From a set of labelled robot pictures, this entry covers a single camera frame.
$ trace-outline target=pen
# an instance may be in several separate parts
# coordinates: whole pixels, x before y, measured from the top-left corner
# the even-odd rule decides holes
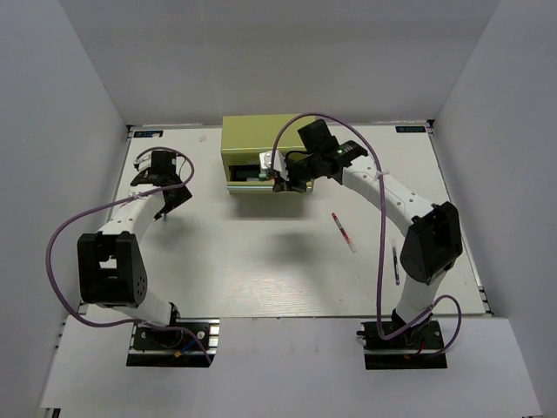
[[[393,247],[394,280],[398,286],[400,285],[399,258],[397,257],[397,243],[394,239],[391,239],[391,246]]]
[[[352,253],[356,253],[356,247],[352,243],[352,240],[350,239],[350,237],[346,233],[345,228],[340,223],[339,218],[337,218],[337,215],[335,214],[335,212],[331,213],[331,216],[334,219],[334,223],[337,224],[337,227],[339,228],[340,233],[342,233],[342,236],[345,238],[346,244],[348,244],[348,247],[350,248],[350,251],[352,251]]]

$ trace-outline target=sticker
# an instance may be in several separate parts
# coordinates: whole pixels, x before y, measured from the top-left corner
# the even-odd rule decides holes
[[[424,126],[395,126],[397,133],[426,133]]]
[[[133,132],[134,138],[160,138],[163,136],[163,131],[135,131]]]

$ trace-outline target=olive green box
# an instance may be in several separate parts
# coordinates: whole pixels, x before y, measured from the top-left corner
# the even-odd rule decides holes
[[[272,149],[280,129],[296,115],[225,116],[220,153],[225,168],[226,187],[230,193],[272,192],[273,180],[257,179],[259,154]],[[298,129],[314,121],[306,117],[294,122],[278,143],[278,150],[305,151]],[[313,182],[308,182],[311,191]]]

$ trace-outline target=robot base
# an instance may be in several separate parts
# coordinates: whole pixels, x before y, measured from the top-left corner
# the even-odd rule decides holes
[[[391,331],[391,322],[382,321],[386,334]],[[444,347],[439,322],[431,320],[414,336],[413,343],[407,345],[404,338],[381,340],[377,332],[377,322],[362,322],[363,329],[358,335],[364,338],[364,359],[366,370],[406,370],[447,368],[445,354],[434,353]]]
[[[213,360],[217,353],[219,322],[219,320],[176,319],[176,323],[172,325],[187,328],[197,335]],[[209,364],[188,334],[135,326],[131,334],[126,366],[209,367]]]

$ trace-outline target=white table surface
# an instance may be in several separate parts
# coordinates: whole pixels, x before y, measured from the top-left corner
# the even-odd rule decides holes
[[[448,339],[455,320],[440,324]],[[125,366],[131,326],[88,328],[69,319],[41,406],[61,408],[61,418],[540,413],[507,320],[465,319],[445,370],[366,371],[358,329],[353,318],[227,318],[211,367],[168,369]]]
[[[429,137],[396,133],[393,126],[360,126],[384,169],[414,192],[448,199]],[[332,126],[339,142],[354,139]],[[117,196],[137,174],[132,161],[155,145],[175,148],[196,166],[193,198],[150,225],[141,241],[149,287],[176,303],[186,317],[367,316],[375,314],[379,211],[333,180],[319,179],[308,195],[230,195],[220,157],[220,128],[164,130],[162,138],[134,138]],[[187,176],[184,166],[182,177]],[[335,226],[337,213],[358,251],[352,254]],[[399,252],[403,237],[389,221],[387,237]],[[383,313],[395,307],[390,250],[386,256]],[[465,314],[483,314],[466,252],[441,284]],[[438,314],[453,314],[441,302]]]

